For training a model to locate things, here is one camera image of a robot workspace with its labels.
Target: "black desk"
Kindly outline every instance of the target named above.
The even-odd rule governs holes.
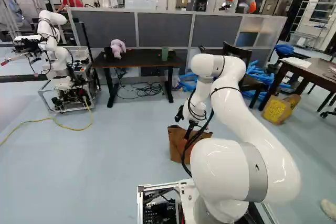
[[[173,103],[172,79],[173,67],[179,67],[182,60],[176,56],[174,51],[169,51],[168,60],[161,60],[161,49],[132,49],[121,55],[121,59],[114,56],[105,56],[101,52],[93,63],[94,68],[103,68],[107,85],[109,87],[110,98],[107,107],[113,106],[114,99],[118,92],[119,83],[113,84],[110,68],[129,68],[129,67],[168,67],[168,81],[164,83],[169,103]]]

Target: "cardboard box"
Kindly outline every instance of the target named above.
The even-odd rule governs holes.
[[[170,150],[170,159],[171,161],[181,163],[181,156],[184,150],[184,146],[187,142],[186,139],[183,139],[186,130],[179,127],[178,125],[171,125],[168,127],[168,136],[169,136],[169,150]],[[192,131],[190,134],[190,138],[196,134],[197,131]],[[203,132],[203,134],[197,139],[195,144],[204,138],[210,138],[212,136],[212,132]],[[189,149],[185,153],[184,162],[185,164],[190,164],[190,153],[193,149],[194,145],[191,145]]]
[[[298,105],[300,100],[301,96],[298,94],[291,94],[284,99],[272,95],[261,115],[267,121],[279,125],[292,115],[294,108]]]
[[[177,0],[177,6],[185,7],[188,4],[188,0]]]

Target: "caster wheel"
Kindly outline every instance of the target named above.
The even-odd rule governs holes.
[[[320,114],[320,117],[322,117],[322,118],[326,118],[327,116],[328,116],[328,114],[325,113],[325,112],[322,112],[322,113]]]

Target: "pink stuffed animal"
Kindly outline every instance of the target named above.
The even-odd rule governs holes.
[[[115,58],[121,59],[120,53],[126,52],[126,45],[124,42],[118,39],[111,41],[112,52]]]

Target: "brown paper bag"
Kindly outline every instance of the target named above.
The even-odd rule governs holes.
[[[190,134],[190,138],[196,134],[197,131],[192,131]],[[181,163],[181,156],[184,150],[184,146],[186,144],[186,139],[183,139],[186,130],[179,127],[178,125],[171,125],[168,127],[168,136],[169,136],[169,149],[170,149],[170,159],[174,162]],[[202,135],[196,140],[197,143],[199,140],[204,138],[209,138],[212,136],[212,132],[203,132]],[[190,163],[190,153],[193,149],[191,145],[185,153],[184,162],[185,164]]]

